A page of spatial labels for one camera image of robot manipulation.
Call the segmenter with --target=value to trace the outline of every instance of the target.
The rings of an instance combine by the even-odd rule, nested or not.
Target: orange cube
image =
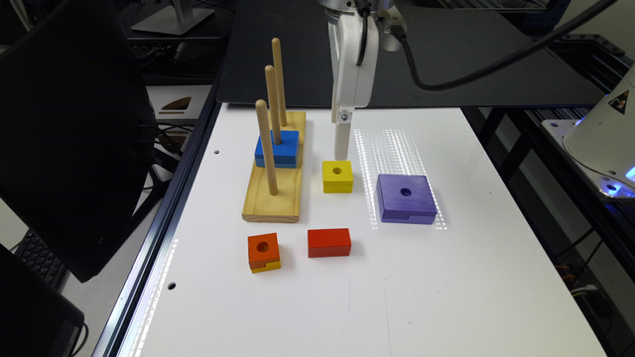
[[[269,233],[250,236],[247,238],[247,243],[249,249],[249,269],[251,269],[252,272],[255,269],[265,268],[267,263],[280,262],[278,234]]]

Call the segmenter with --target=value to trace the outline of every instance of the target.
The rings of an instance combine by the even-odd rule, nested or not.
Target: orange block
[[[309,230],[309,258],[350,255],[348,228]]]
[[[265,268],[267,263],[280,261],[278,234],[269,233],[247,238],[249,248],[249,269]]]

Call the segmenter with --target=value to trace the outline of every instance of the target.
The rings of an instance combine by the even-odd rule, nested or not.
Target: blue light
[[[613,188],[608,187],[608,193],[615,195],[617,194],[620,188],[622,188],[621,184],[614,184]]]
[[[635,181],[635,178],[633,178],[633,177],[635,177],[635,167],[633,167],[631,170],[629,170],[628,173],[626,173],[626,178],[627,179]]]

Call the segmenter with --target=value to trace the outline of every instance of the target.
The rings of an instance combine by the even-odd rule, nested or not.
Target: projected light pattern
[[[370,226],[371,229],[377,229],[377,221],[379,220],[375,194],[377,176],[388,174],[425,175],[428,177],[428,175],[419,156],[415,140],[405,130],[354,129],[353,136],[364,179],[364,192],[366,193],[366,206],[368,207]],[[433,185],[430,177],[428,177],[428,184],[431,187],[431,193],[437,208],[435,228],[447,230],[444,216],[432,189]]]

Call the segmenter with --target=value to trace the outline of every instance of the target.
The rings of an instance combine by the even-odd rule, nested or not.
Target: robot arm
[[[390,34],[391,24],[405,27],[403,18],[392,6],[393,1],[378,1],[367,9],[367,31],[364,34],[364,18],[357,8],[343,1],[318,0],[326,7],[330,59],[333,69],[333,94],[331,121],[335,124],[335,159],[346,160],[350,125],[355,108],[368,105],[372,94],[377,66],[379,44],[386,51],[401,48]],[[365,45],[363,60],[360,53]]]
[[[331,121],[335,124],[335,159],[346,160],[353,111],[368,105],[372,94],[379,33],[371,19],[364,61],[360,66],[357,65],[362,40],[362,18],[359,14],[341,14],[337,25],[328,24],[328,36],[333,68]]]

